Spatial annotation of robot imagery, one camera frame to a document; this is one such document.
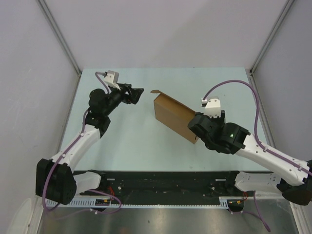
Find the brown cardboard box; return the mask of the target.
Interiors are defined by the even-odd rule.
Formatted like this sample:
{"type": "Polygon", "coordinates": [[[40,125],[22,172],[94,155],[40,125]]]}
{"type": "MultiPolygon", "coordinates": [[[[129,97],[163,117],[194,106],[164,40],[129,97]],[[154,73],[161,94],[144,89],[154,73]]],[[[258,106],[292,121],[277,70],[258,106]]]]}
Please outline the brown cardboard box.
{"type": "Polygon", "coordinates": [[[192,144],[196,144],[198,137],[188,128],[189,122],[195,117],[195,111],[160,90],[152,90],[150,93],[157,94],[154,99],[155,118],[192,144]]]}

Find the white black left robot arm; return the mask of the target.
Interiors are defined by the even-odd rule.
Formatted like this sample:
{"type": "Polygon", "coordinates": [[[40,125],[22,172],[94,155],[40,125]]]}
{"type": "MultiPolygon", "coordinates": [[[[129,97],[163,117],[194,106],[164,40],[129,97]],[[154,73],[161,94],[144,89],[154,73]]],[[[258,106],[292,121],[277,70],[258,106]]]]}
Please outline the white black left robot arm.
{"type": "Polygon", "coordinates": [[[104,194],[108,183],[97,172],[87,171],[74,174],[78,162],[89,148],[106,133],[111,120],[109,114],[121,103],[137,104],[143,88],[133,88],[131,84],[113,85],[110,93],[94,89],[89,94],[89,107],[83,114],[82,128],[69,145],[51,159],[41,159],[36,167],[35,193],[43,201],[47,199],[57,204],[69,204],[75,195],[92,190],[97,195],[104,194]]]}

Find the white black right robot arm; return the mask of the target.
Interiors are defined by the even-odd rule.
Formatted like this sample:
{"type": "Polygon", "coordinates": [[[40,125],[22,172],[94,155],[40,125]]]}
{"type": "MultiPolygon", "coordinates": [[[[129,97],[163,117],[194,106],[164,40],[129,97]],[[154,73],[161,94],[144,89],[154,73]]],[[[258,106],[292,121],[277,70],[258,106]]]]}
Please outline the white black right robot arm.
{"type": "Polygon", "coordinates": [[[225,191],[229,195],[237,195],[241,191],[262,191],[281,194],[297,205],[310,203],[311,162],[290,157],[270,146],[262,149],[247,129],[235,123],[226,123],[224,112],[217,118],[196,113],[188,128],[204,142],[207,149],[241,156],[270,170],[268,174],[237,172],[225,183],[225,191]]]}

